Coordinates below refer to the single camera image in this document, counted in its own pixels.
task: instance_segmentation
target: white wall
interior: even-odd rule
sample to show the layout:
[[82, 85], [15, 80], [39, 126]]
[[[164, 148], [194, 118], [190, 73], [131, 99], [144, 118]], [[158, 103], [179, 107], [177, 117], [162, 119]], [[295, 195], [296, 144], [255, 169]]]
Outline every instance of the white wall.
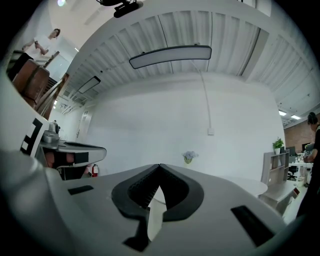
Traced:
[[184, 166], [182, 153], [199, 154], [190, 168], [211, 175], [260, 180], [263, 154], [284, 130], [269, 89], [236, 77], [197, 73], [158, 76], [108, 90], [93, 114], [87, 143], [105, 147], [102, 174], [147, 164]]
[[63, 115], [62, 113], [60, 113], [59, 111], [52, 109], [50, 116], [49, 116], [49, 122], [53, 122], [54, 120], [56, 120], [56, 123], [58, 124], [58, 126], [60, 126], [60, 131], [59, 131], [59, 137], [61, 140], [65, 140], [66, 139], [66, 133], [65, 133], [65, 115]]
[[70, 62], [59, 54], [50, 62], [46, 69], [50, 72], [50, 77], [58, 82], [67, 72], [69, 65]]
[[71, 113], [64, 115], [63, 132], [66, 141], [76, 141], [81, 116], [84, 112], [84, 107], [73, 110]]

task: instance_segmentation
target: man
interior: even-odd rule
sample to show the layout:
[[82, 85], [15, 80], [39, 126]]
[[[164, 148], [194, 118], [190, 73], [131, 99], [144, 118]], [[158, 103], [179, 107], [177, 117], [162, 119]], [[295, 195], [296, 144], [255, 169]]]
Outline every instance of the man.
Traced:
[[301, 202], [297, 217], [310, 212], [311, 210], [319, 207], [319, 196], [318, 193], [320, 188], [320, 124], [315, 113], [311, 112], [308, 115], [308, 125], [311, 130], [315, 133], [314, 146], [311, 155], [306, 157], [304, 161], [306, 163], [313, 163], [311, 181], [306, 191], [306, 194]]
[[24, 53], [16, 60], [14, 66], [8, 73], [8, 76], [11, 81], [14, 80], [17, 73], [21, 70], [27, 60], [39, 60], [41, 56], [46, 55], [49, 51], [49, 48], [52, 44], [51, 39], [57, 38], [60, 34], [60, 29], [54, 29], [49, 36], [40, 35], [35, 37], [29, 43], [26, 43], [22, 50]]

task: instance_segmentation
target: wall outlet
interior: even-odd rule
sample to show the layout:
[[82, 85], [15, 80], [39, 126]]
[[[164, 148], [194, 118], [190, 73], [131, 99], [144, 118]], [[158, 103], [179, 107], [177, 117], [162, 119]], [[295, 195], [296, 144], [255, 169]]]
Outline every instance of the wall outlet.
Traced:
[[213, 128], [208, 128], [208, 135], [209, 136], [215, 135], [215, 130]]

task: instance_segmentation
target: green plant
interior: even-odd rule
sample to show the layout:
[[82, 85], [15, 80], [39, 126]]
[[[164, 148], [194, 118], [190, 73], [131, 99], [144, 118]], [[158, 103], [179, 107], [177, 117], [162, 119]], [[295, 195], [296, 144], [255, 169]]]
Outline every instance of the green plant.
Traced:
[[272, 145], [274, 149], [280, 149], [284, 145], [284, 142], [281, 138], [278, 137]]

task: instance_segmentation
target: door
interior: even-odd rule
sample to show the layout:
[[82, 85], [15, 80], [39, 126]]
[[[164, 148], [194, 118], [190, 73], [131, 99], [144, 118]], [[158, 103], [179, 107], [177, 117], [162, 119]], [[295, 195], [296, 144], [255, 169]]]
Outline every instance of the door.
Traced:
[[87, 138], [87, 132], [89, 129], [91, 117], [94, 113], [95, 105], [87, 106], [82, 114], [79, 128], [75, 137], [75, 142], [85, 143]]

